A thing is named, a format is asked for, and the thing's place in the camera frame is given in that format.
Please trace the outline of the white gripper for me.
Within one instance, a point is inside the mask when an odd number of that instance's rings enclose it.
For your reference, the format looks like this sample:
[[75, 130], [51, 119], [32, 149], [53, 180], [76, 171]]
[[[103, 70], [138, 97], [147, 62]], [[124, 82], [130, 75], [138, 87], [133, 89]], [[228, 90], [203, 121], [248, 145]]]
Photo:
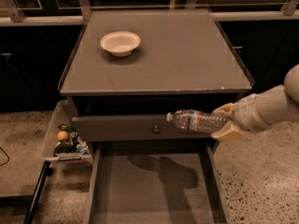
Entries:
[[211, 134], [215, 140], [224, 142], [241, 138], [245, 132], [263, 132], [269, 125], [261, 118], [256, 106], [257, 94], [243, 97], [237, 103], [228, 103], [213, 110], [212, 114], [228, 121], [219, 131]]

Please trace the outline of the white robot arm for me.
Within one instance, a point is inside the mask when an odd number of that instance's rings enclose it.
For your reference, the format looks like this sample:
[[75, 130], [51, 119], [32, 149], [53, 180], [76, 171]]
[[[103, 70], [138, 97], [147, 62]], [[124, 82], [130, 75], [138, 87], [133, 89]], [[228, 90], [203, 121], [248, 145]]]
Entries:
[[211, 135], [218, 141], [238, 139], [247, 133], [261, 133], [281, 121], [299, 120], [299, 64], [287, 73], [282, 85], [222, 105], [213, 113], [231, 118]]

